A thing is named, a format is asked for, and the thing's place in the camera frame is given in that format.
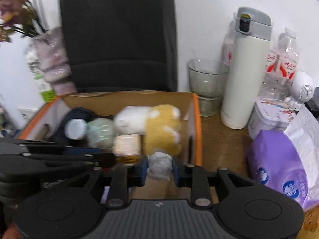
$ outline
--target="cardboard box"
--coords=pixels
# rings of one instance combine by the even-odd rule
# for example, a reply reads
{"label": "cardboard box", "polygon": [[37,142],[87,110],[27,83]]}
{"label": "cardboard box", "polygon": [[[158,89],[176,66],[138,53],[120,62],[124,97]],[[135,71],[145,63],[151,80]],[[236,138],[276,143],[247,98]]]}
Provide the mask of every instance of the cardboard box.
{"label": "cardboard box", "polygon": [[[171,104],[181,111],[181,144],[179,160],[183,164],[202,164],[202,137],[198,97],[187,92],[123,91],[111,93],[84,93],[57,98],[45,104],[26,125],[20,139],[36,140],[44,129],[47,137],[58,128],[64,116],[74,107],[88,108],[98,115],[114,116],[126,106],[156,106]],[[172,194],[171,182],[148,179],[143,188],[137,188],[132,197],[163,199]]]}

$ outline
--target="black bag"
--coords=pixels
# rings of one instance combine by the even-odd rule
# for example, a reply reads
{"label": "black bag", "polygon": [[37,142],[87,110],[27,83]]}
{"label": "black bag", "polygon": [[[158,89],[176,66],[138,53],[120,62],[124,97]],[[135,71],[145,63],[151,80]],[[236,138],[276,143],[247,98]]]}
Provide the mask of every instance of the black bag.
{"label": "black bag", "polygon": [[174,0],[60,0],[79,92],[177,90]]}

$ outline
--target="thermos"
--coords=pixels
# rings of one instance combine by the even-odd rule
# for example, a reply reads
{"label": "thermos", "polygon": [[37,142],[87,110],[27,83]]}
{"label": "thermos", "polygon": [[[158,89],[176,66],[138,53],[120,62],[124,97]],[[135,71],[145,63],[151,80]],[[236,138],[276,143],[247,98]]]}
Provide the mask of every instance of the thermos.
{"label": "thermos", "polygon": [[262,83],[272,36],[270,17],[259,10],[240,7],[236,18],[233,61],[221,110],[222,122],[244,128]]}

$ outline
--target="glass rim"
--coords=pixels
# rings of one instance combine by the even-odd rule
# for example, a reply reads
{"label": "glass rim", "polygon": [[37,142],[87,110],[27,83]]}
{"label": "glass rim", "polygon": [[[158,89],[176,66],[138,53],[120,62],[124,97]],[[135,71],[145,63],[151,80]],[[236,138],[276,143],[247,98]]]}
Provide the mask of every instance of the glass rim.
{"label": "glass rim", "polygon": [[[226,68],[226,70],[224,72],[221,72],[221,73],[208,73],[208,72],[201,72],[201,71],[198,71],[198,70],[195,70],[194,68],[192,68],[190,66],[191,62],[194,62],[194,61],[200,61],[200,60],[206,60],[206,61],[211,61],[211,62],[218,62],[220,63],[221,66],[224,66]],[[224,75],[224,74],[228,74],[229,71],[230,71],[230,67],[228,65],[226,65],[225,63],[221,62],[221,61],[218,61],[218,60],[214,60],[214,59],[206,59],[206,58],[197,58],[197,59],[191,59],[187,62],[187,67],[188,69],[194,71],[194,72],[197,72],[197,73],[201,73],[201,74],[208,74],[208,75]]]}

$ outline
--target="thermos button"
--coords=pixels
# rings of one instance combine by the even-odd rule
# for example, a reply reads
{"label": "thermos button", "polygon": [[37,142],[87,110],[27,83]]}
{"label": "thermos button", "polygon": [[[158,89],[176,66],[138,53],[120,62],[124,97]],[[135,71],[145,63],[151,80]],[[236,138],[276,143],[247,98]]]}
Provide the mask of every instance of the thermos button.
{"label": "thermos button", "polygon": [[239,30],[242,32],[249,32],[250,19],[248,17],[241,17],[239,22]]}

